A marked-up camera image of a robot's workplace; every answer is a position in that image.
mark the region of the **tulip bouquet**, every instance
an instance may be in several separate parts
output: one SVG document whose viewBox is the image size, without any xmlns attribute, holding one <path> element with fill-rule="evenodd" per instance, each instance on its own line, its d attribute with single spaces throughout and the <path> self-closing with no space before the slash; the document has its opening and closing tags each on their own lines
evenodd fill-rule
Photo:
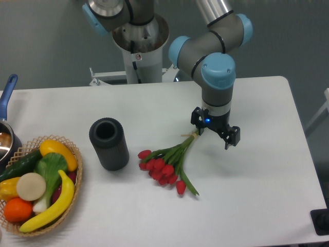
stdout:
<svg viewBox="0 0 329 247">
<path fill-rule="evenodd" d="M 194 195 L 199 195 L 183 170 L 185 154 L 197 137 L 198 131 L 192 132 L 184 142 L 171 148 L 156 151 L 143 150 L 138 154 L 141 159 L 141 170 L 149 171 L 149 175 L 160 185 L 175 184 L 178 194 L 183 195 L 188 188 Z"/>
</svg>

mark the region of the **floor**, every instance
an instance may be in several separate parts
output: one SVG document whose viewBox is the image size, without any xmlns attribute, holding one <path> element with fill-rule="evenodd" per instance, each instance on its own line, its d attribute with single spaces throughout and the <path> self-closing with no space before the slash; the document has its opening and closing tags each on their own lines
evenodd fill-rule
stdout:
<svg viewBox="0 0 329 247">
<path fill-rule="evenodd" d="M 252 40 L 230 53 L 237 77 L 287 78 L 305 127 L 325 102 L 323 92 L 329 87 L 329 1 L 230 3 L 236 13 L 251 19 L 254 28 Z M 112 37 L 94 33 L 81 11 L 83 4 L 83 0 L 0 1 L 0 90 L 13 73 L 19 76 L 16 89 L 37 89 L 88 86 L 89 67 L 95 73 L 124 70 Z M 169 67 L 171 42 L 183 35 L 198 37 L 207 27 L 194 0 L 155 0 L 155 9 L 170 28 L 163 50 L 163 66 Z M 329 182 L 328 136 L 329 118 L 307 138 L 324 194 L 323 184 Z"/>
</svg>

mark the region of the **green stem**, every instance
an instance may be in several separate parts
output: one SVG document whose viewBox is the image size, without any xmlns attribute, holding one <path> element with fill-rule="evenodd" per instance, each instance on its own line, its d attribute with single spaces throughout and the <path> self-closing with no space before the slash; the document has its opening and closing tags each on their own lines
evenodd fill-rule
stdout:
<svg viewBox="0 0 329 247">
<path fill-rule="evenodd" d="M 170 148 L 170 151 L 163 157 L 164 162 L 167 164 L 169 158 L 174 155 L 174 153 L 179 150 L 181 147 L 181 144 L 178 144 L 172 148 Z"/>
<path fill-rule="evenodd" d="M 184 154 L 184 150 L 182 148 L 178 149 L 174 155 L 172 155 L 169 159 L 168 159 L 168 163 L 172 165 L 173 167 L 175 167 L 176 163 L 179 161 L 180 157 Z"/>
<path fill-rule="evenodd" d="M 181 168 L 182 165 L 183 165 L 184 156 L 185 156 L 185 153 L 183 153 L 183 154 L 180 156 L 180 159 L 179 159 L 177 165 L 175 166 L 175 174 L 176 174 L 177 176 L 179 175 L 179 170 L 180 170 L 180 168 Z"/>
<path fill-rule="evenodd" d="M 161 154 L 166 154 L 170 151 L 171 148 L 165 148 L 165 149 L 159 149 L 156 151 L 153 151 L 149 156 L 147 156 L 145 159 L 142 160 L 142 163 L 148 162 L 150 159 L 159 156 Z"/>
<path fill-rule="evenodd" d="M 183 147 L 187 147 L 194 141 L 194 139 L 195 139 L 195 137 L 193 135 L 190 135 L 189 138 L 187 138 L 184 142 L 181 143 L 181 145 Z"/>
<path fill-rule="evenodd" d="M 190 182 L 189 178 L 186 176 L 183 168 L 180 169 L 179 175 L 180 175 L 180 179 L 184 181 L 184 183 L 186 184 L 186 187 L 192 192 L 192 194 L 199 196 L 199 192 L 197 192 L 197 190 L 194 188 L 194 186 Z"/>
</svg>

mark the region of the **green cucumber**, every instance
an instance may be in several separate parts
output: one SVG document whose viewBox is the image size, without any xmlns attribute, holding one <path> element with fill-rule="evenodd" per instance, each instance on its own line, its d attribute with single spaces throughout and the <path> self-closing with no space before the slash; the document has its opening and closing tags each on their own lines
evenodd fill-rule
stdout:
<svg viewBox="0 0 329 247">
<path fill-rule="evenodd" d="M 41 158 L 42 155 L 39 149 L 26 154 L 0 174 L 0 183 L 4 180 L 21 177 L 26 173 L 33 172 L 36 163 Z"/>
</svg>

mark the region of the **blue pot handle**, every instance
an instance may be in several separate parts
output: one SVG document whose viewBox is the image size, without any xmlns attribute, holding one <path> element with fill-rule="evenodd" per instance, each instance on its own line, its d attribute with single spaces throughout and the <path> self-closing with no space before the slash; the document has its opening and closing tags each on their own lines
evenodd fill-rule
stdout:
<svg viewBox="0 0 329 247">
<path fill-rule="evenodd" d="M 8 78 L 7 84 L 0 98 L 0 119 L 7 120 L 8 102 L 18 78 L 19 77 L 15 74 L 9 76 Z"/>
</svg>

